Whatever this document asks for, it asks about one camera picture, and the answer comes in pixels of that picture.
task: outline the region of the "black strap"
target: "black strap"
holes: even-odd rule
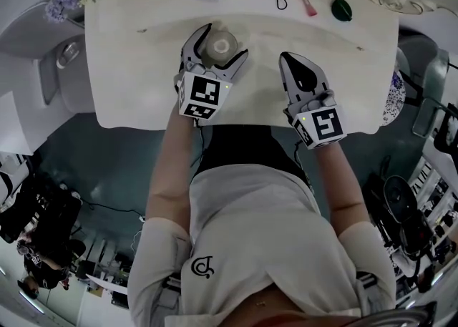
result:
[[[414,271],[414,274],[412,276],[412,278],[415,278],[418,276],[418,272],[420,271],[420,264],[422,263],[422,260],[419,259],[417,262],[416,262],[416,265],[415,265],[415,271]]]
[[[8,196],[10,196],[10,194],[13,193],[13,182],[11,181],[11,178],[3,172],[0,172],[0,177],[3,180],[3,182],[5,182],[6,190],[8,191]]]
[[[399,72],[401,73],[402,79],[416,91],[416,97],[406,97],[404,103],[419,107],[423,99],[423,87],[414,83],[414,81],[410,79],[410,76],[406,73],[402,72],[401,70],[399,70]]]
[[[358,271],[356,273],[356,278],[363,283],[365,289],[377,285],[377,277],[373,273]]]
[[[164,289],[170,289],[181,294],[181,273],[173,273],[162,282]]]

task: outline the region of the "person in background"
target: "person in background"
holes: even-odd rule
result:
[[[40,288],[53,289],[59,283],[63,283],[64,289],[68,290],[66,281],[69,277],[72,252],[66,245],[44,256],[30,243],[19,240],[17,250],[24,256],[24,267],[28,274],[23,280],[18,280],[18,286],[28,297],[36,299]]]
[[[129,277],[136,327],[339,327],[394,308],[394,269],[338,143],[313,150],[327,221],[270,127],[214,126],[189,183],[192,142],[175,105]]]

